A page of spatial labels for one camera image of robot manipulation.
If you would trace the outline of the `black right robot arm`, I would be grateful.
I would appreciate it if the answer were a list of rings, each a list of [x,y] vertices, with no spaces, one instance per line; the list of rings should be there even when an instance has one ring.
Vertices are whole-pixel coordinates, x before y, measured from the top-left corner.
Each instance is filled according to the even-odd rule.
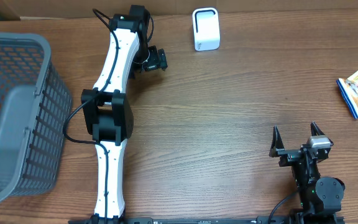
[[[318,163],[329,157],[334,145],[315,122],[310,124],[311,136],[299,149],[286,150],[279,130],[273,127],[272,145],[269,156],[278,157],[280,167],[291,167],[296,191],[276,204],[266,223],[345,224],[341,201],[346,189],[338,178],[322,177]],[[275,212],[285,202],[300,196],[301,208],[293,209],[287,216],[276,216]]]

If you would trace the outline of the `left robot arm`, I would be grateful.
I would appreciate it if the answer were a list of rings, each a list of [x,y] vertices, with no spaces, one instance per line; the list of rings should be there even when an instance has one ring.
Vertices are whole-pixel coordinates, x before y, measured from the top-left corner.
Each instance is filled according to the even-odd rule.
[[[144,6],[132,5],[127,15],[113,17],[94,13],[107,26],[110,44],[98,80],[81,94],[86,128],[98,156],[98,200],[87,223],[124,223],[124,152],[134,127],[127,82],[136,72],[166,70],[168,64],[164,50],[149,45],[154,21]]]

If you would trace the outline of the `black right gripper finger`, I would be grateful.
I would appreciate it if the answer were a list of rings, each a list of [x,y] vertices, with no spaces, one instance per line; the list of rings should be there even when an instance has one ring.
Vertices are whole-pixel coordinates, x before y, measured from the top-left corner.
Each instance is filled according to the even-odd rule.
[[[321,136],[324,135],[324,133],[322,132],[322,130],[320,130],[320,128],[318,127],[318,125],[312,121],[310,124],[310,128],[311,128],[311,135],[312,136]]]
[[[284,145],[277,126],[273,127],[273,139],[269,151],[270,157],[278,157],[280,151],[284,151]]]

